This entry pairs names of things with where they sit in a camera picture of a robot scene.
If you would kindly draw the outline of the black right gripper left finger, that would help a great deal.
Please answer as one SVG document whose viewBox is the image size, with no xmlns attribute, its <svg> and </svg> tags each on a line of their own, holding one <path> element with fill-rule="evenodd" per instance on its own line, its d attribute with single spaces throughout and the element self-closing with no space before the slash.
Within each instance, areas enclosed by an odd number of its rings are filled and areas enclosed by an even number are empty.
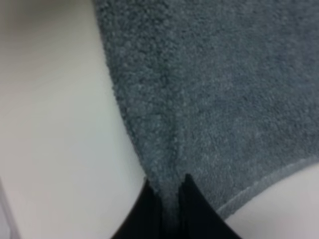
<svg viewBox="0 0 319 239">
<path fill-rule="evenodd" d="M 144 187 L 113 239 L 168 239 L 162 223 L 162 202 L 151 188 L 149 181 Z"/>
</svg>

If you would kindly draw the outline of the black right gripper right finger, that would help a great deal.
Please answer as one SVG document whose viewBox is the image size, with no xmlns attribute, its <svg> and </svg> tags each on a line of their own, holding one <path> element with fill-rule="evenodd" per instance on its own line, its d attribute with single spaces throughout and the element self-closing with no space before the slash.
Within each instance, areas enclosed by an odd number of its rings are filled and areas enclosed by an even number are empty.
<svg viewBox="0 0 319 239">
<path fill-rule="evenodd" d="M 191 175 L 179 187 L 180 239 L 240 239 L 206 201 Z"/>
</svg>

